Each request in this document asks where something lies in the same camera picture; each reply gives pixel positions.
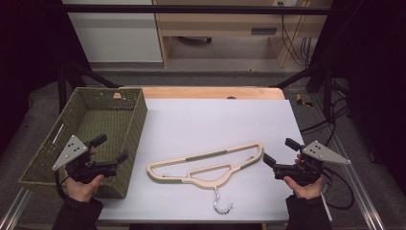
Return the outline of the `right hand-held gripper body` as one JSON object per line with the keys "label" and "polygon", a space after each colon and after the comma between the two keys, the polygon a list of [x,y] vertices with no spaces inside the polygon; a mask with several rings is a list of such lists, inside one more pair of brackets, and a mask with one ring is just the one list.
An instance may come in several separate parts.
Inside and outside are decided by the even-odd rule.
{"label": "right hand-held gripper body", "polygon": [[277,164],[273,168],[276,179],[285,176],[293,178],[300,186],[314,183],[321,177],[325,162],[350,165],[351,161],[318,141],[313,141],[307,146],[301,145],[300,163],[294,165]]}

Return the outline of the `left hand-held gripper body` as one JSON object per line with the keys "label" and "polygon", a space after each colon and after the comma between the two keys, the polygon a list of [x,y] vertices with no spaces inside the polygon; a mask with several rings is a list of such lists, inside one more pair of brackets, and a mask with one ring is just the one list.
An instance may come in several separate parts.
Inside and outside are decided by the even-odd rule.
{"label": "left hand-held gripper body", "polygon": [[57,173],[64,168],[75,181],[87,184],[97,175],[111,177],[117,174],[116,160],[97,162],[92,159],[90,141],[83,143],[76,135],[72,135],[61,151],[52,170]]}

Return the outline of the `green woven basket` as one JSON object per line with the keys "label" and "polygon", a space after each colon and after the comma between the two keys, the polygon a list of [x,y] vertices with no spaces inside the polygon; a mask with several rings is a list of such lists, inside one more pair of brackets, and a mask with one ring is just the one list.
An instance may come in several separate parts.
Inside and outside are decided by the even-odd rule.
{"label": "green woven basket", "polygon": [[42,196],[56,197],[53,165],[68,140],[75,135],[87,142],[104,134],[107,140],[97,147],[93,159],[112,161],[123,152],[127,158],[115,176],[105,178],[97,197],[125,198],[146,116],[140,88],[76,88],[18,183]]}

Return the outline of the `person's left hand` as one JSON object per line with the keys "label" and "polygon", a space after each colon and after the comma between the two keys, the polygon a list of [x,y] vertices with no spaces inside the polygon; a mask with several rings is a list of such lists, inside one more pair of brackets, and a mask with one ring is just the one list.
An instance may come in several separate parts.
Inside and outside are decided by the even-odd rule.
{"label": "person's left hand", "polygon": [[77,182],[69,177],[65,181],[67,187],[67,195],[79,202],[89,202],[93,194],[95,194],[99,187],[102,185],[103,180],[104,176],[102,174],[97,175],[88,184]]}

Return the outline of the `person's right hand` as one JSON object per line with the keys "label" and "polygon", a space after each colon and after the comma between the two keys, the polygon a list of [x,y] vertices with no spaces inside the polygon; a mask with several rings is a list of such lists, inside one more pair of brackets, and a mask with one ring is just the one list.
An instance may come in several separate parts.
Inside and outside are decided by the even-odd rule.
{"label": "person's right hand", "polygon": [[312,199],[321,195],[323,190],[323,178],[320,177],[312,184],[300,186],[293,178],[285,176],[283,181],[294,192],[297,198]]}

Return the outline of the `yellow and black tool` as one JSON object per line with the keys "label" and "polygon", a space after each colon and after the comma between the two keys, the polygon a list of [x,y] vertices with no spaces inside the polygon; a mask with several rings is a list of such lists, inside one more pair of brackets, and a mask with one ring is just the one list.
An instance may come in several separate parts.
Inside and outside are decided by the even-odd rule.
{"label": "yellow and black tool", "polygon": [[296,102],[299,105],[303,105],[303,106],[307,106],[307,107],[313,106],[313,103],[304,102],[301,94],[296,94]]}

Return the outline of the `black metal stand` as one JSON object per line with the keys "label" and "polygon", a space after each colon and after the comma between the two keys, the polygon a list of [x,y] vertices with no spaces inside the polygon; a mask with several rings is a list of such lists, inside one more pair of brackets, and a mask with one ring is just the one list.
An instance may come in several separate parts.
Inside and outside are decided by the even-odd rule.
{"label": "black metal stand", "polygon": [[75,62],[64,62],[57,71],[59,112],[62,112],[68,102],[66,83],[69,83],[73,88],[85,87],[86,83],[82,79],[82,76],[90,77],[92,80],[99,82],[107,88],[120,87],[117,83],[96,74],[90,68],[86,68]]}
{"label": "black metal stand", "polygon": [[333,77],[330,68],[326,64],[316,63],[295,74],[293,77],[272,85],[272,88],[284,89],[304,77],[309,77],[309,81],[305,87],[308,93],[317,93],[320,89],[323,89],[323,114],[330,122],[332,120],[331,93]]}

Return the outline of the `white table sheet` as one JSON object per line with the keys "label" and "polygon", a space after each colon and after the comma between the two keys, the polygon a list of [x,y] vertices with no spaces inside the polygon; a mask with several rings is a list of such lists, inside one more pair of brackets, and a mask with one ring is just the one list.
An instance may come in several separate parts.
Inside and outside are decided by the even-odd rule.
{"label": "white table sheet", "polygon": [[186,176],[206,168],[206,180],[226,173],[255,155],[241,145],[261,143],[280,164],[292,164],[295,151],[285,145],[301,141],[287,100],[147,100],[147,119],[137,151],[128,194],[107,200],[101,219],[118,222],[270,222],[288,218],[290,189],[259,161],[232,174],[218,190],[192,184],[161,184],[149,178],[152,162],[214,150],[220,156],[157,169],[157,174]]}

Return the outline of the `black curtain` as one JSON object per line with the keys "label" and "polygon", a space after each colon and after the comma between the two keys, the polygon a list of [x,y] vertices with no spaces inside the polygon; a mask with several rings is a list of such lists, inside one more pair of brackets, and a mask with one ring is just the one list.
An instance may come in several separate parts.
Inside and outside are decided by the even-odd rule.
{"label": "black curtain", "polygon": [[349,105],[370,150],[406,195],[406,0],[332,0],[314,61],[349,83]]}
{"label": "black curtain", "polygon": [[0,155],[29,109],[29,96],[60,66],[89,62],[62,0],[0,0]]}

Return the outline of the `white cabinet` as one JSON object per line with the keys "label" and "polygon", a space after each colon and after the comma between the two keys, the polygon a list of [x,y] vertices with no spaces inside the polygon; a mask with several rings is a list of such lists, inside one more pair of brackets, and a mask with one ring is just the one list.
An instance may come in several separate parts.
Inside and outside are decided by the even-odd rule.
{"label": "white cabinet", "polygon": [[89,62],[161,62],[153,13],[69,12]]}

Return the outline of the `light wooden desk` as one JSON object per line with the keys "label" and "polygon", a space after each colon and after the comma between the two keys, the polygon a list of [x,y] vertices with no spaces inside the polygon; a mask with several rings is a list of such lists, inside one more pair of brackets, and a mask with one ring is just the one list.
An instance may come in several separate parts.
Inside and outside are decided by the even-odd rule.
{"label": "light wooden desk", "polygon": [[[154,5],[244,6],[244,7],[329,7],[333,0],[152,0]],[[185,36],[266,37],[281,68],[298,50],[301,37],[317,39],[324,27],[324,15],[157,13],[163,38]]]}

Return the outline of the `aluminium rail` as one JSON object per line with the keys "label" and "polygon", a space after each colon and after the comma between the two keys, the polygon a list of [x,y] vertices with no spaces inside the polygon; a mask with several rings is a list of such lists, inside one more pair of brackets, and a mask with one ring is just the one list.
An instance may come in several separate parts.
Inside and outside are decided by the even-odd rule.
{"label": "aluminium rail", "polygon": [[[323,114],[323,100],[316,94],[311,94],[310,98],[314,103],[314,106],[322,119],[325,118]],[[339,105],[338,107],[332,107],[332,122],[335,122],[336,118],[341,115],[344,115],[348,109],[345,106]],[[347,155],[347,152],[344,149],[344,146],[335,132],[335,124],[327,126],[327,139],[328,144],[327,146],[335,150],[338,154],[342,155],[345,158],[350,158]],[[354,168],[354,161],[351,160],[350,165],[342,165],[341,169],[344,173],[344,177],[346,181],[349,183],[350,187],[352,188],[352,192],[354,195],[354,200],[357,203],[359,210],[368,225],[369,230],[385,230],[385,226],[381,217],[377,213],[372,200],[365,189],[364,183],[362,182],[361,178],[359,177],[357,171]]]}
{"label": "aluminium rail", "polygon": [[21,188],[15,197],[11,207],[6,214],[0,219],[0,230],[13,230],[25,210],[32,192]]}

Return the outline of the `black horizontal frame bar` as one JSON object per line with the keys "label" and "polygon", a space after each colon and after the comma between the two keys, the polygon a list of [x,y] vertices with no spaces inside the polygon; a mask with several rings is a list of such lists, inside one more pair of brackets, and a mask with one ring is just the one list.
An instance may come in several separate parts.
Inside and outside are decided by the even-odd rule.
{"label": "black horizontal frame bar", "polygon": [[95,13],[206,13],[206,14],[289,14],[329,15],[331,8],[309,7],[242,7],[242,6],[186,6],[186,5],[84,5],[61,6],[66,12]]}

